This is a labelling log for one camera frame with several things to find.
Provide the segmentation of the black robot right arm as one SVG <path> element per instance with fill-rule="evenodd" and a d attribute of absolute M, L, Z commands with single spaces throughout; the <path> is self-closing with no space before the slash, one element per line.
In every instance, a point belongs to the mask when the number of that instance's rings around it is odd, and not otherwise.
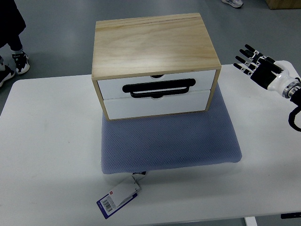
<path fill-rule="evenodd" d="M 301 112 L 301 87 L 299 85 L 295 86 L 290 91 L 290 101 L 297 105 L 295 109 L 293 109 L 288 117 L 289 125 L 296 131 L 300 132 L 301 129 L 295 124 L 295 118 L 298 113 Z"/>

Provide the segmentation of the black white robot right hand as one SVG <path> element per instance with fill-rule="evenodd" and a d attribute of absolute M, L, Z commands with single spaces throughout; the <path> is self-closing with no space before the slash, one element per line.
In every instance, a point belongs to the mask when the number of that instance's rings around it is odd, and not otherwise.
<path fill-rule="evenodd" d="M 265 56 L 250 45 L 245 45 L 246 49 L 240 49 L 239 52 L 247 57 L 236 56 L 241 63 L 233 65 L 244 74 L 248 75 L 260 87 L 276 91 L 284 98 L 300 99 L 301 98 L 301 80 L 294 78 L 292 73 L 283 65 L 278 64 L 274 59 Z"/>

